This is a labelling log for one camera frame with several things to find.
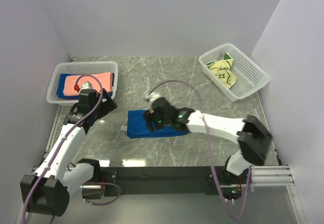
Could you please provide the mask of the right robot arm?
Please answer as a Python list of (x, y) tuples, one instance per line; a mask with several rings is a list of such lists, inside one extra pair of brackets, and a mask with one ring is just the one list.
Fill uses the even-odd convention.
[(150, 133), (170, 127), (178, 132), (208, 133), (239, 146), (225, 163), (223, 177), (226, 182), (236, 182), (251, 166), (264, 165), (272, 135), (257, 117), (249, 115), (245, 119), (234, 119), (186, 107), (177, 109), (158, 93), (146, 95), (145, 100), (150, 108), (143, 116)]

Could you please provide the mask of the pink panda towel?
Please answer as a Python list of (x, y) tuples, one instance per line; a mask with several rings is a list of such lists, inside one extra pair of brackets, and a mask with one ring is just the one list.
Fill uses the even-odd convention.
[[(111, 72), (105, 72), (105, 73), (98, 73), (98, 74), (92, 74), (95, 78), (99, 80), (101, 83), (102, 87), (107, 91), (107, 92), (112, 92), (112, 83), (113, 83), (113, 76), (114, 74)], [(64, 81), (64, 87), (63, 87), (63, 95), (64, 96), (77, 96), (78, 92), (74, 89), (74, 85), (76, 80), (80, 77), (79, 74), (77, 75), (68, 75)], [(92, 85), (92, 88), (95, 89), (96, 91), (100, 91), (100, 86), (98, 82), (90, 77), (90, 76), (85, 76), (82, 77), (78, 80), (78, 85), (81, 88), (81, 86), (89, 82)]]

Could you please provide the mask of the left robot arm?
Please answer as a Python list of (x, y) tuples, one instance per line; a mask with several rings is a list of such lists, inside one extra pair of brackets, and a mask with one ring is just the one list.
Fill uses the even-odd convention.
[(79, 100), (65, 116), (59, 137), (32, 175), (21, 179), (24, 212), (62, 216), (70, 197), (85, 183), (103, 181), (98, 160), (81, 159), (68, 170), (75, 152), (94, 123), (117, 108), (105, 89), (81, 89)]

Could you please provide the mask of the green white towel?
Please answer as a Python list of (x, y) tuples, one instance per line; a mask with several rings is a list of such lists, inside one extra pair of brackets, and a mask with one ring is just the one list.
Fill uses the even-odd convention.
[(222, 59), (206, 64), (207, 68), (229, 89), (237, 81), (237, 76), (231, 71), (234, 59), (225, 53)]

